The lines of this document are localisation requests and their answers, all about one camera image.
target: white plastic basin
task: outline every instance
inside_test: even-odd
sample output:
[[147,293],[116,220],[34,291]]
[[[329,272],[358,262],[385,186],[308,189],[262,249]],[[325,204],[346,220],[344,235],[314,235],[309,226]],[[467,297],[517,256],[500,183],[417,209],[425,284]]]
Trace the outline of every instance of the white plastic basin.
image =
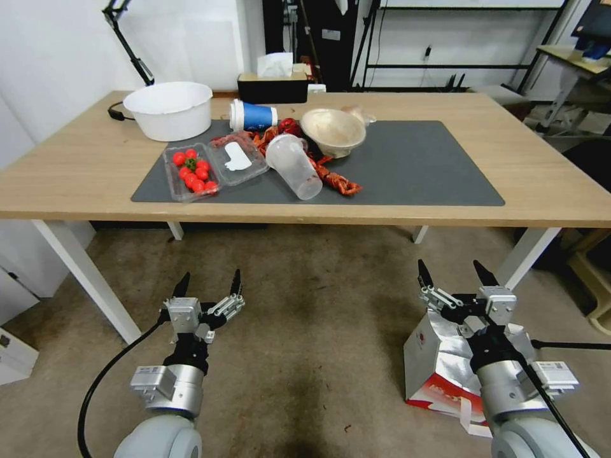
[[210,127],[211,98],[212,90],[206,85],[176,81],[132,92],[123,106],[134,114],[147,137],[168,142],[195,137]]

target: beige bowl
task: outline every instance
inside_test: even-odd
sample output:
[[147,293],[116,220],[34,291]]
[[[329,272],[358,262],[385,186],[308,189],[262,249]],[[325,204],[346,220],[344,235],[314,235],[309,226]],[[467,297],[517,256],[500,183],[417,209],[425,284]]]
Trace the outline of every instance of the beige bowl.
[[365,141],[365,126],[357,117],[344,111],[318,108],[301,117],[304,133],[316,142],[325,156],[348,156]]

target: label sticker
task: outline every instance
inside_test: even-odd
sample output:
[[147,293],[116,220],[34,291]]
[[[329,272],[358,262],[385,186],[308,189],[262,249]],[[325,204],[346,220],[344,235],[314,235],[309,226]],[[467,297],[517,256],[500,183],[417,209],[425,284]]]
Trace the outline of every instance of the label sticker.
[[340,41],[342,39],[341,31],[323,29],[322,32],[323,32],[323,39],[332,39],[333,41]]
[[244,170],[253,165],[237,142],[226,144],[225,151],[230,158],[229,162],[225,162],[225,166],[232,172],[236,170]]

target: plastic container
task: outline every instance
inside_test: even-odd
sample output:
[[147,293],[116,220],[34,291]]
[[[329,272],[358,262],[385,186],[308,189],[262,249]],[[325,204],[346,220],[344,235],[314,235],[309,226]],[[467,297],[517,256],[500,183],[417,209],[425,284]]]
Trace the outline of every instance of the plastic container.
[[265,152],[265,159],[301,200],[315,197],[323,182],[306,155],[307,142],[291,134],[275,137]]
[[177,141],[205,132],[211,124],[212,90],[188,81],[161,83],[128,95],[123,106],[150,139]]
[[265,130],[278,125],[278,112],[274,107],[252,105],[238,99],[229,106],[229,127],[240,130]]
[[[180,178],[179,172],[181,167],[177,167],[172,159],[177,151],[185,152],[190,148],[193,148],[197,152],[198,159],[206,160],[210,164],[208,179],[209,181],[216,182],[218,185],[215,190],[206,190],[202,193],[194,193],[186,187],[185,182]],[[163,157],[165,163],[165,174],[167,176],[167,182],[170,186],[170,194],[177,202],[193,202],[194,200],[210,197],[216,195],[223,187],[223,183],[219,180],[213,164],[206,156],[206,149],[203,143],[195,143],[188,146],[181,146],[179,148],[166,148],[163,152]]]
[[320,151],[333,158],[348,156],[367,135],[361,118],[336,109],[310,110],[301,117],[300,125]]
[[255,143],[243,133],[211,141],[206,153],[224,186],[235,186],[269,170]]

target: red and white box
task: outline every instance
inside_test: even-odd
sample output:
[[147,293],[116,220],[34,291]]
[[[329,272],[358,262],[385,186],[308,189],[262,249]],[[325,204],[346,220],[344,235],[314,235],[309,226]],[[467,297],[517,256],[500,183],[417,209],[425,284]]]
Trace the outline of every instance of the red and white box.
[[[508,339],[531,361],[535,351],[524,328],[509,324],[507,329]],[[482,435],[487,425],[479,396],[481,385],[469,365],[473,354],[458,326],[427,310],[403,352],[405,402],[459,418],[470,434]]]

